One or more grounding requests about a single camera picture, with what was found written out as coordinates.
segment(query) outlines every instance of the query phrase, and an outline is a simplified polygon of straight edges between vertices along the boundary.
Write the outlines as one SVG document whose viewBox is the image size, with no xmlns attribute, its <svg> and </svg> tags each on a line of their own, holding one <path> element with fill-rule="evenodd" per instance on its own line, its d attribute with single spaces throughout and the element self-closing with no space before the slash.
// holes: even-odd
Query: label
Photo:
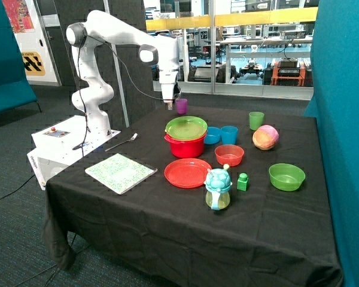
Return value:
<svg viewBox="0 0 359 287">
<path fill-rule="evenodd" d="M 45 69 L 41 56 L 37 52 L 22 52 L 25 74 L 27 76 L 44 76 Z"/>
</svg>

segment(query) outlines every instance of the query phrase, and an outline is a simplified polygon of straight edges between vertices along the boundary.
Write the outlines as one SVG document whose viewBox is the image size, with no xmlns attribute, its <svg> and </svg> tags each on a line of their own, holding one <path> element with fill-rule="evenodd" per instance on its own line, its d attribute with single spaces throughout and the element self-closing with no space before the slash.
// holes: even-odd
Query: book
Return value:
<svg viewBox="0 0 359 287">
<path fill-rule="evenodd" d="M 115 193 L 123 194 L 157 172 L 157 169 L 115 154 L 88 167 L 85 172 Z"/>
</svg>

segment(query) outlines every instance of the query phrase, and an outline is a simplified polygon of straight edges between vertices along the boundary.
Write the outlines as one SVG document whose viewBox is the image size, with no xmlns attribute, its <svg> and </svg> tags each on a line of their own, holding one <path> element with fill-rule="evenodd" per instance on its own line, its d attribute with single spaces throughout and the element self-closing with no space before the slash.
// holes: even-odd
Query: glass wall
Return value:
<svg viewBox="0 0 359 287">
<path fill-rule="evenodd" d="M 144 0 L 148 33 L 175 34 L 182 91 L 310 99 L 318 0 Z M 153 80 L 160 89 L 157 73 Z"/>
</svg>

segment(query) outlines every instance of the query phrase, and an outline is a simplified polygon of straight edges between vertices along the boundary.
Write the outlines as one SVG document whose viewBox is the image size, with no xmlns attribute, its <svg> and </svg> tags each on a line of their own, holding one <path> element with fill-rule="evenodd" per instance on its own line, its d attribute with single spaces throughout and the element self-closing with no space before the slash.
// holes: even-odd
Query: orange ball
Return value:
<svg viewBox="0 0 359 287">
<path fill-rule="evenodd" d="M 278 139 L 279 134 L 276 129 L 268 125 L 261 126 L 252 136 L 254 145 L 263 151 L 273 148 L 278 142 Z"/>
</svg>

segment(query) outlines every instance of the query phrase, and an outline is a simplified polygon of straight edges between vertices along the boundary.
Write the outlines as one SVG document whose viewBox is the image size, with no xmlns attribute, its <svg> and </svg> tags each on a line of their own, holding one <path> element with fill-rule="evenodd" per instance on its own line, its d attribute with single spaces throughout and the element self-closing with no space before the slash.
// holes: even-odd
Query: red pot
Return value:
<svg viewBox="0 0 359 287">
<path fill-rule="evenodd" d="M 206 133 L 198 139 L 191 141 L 178 141 L 171 138 L 168 134 L 165 135 L 165 140 L 169 142 L 172 154 L 178 158 L 198 157 L 203 153 L 203 140 Z"/>
</svg>

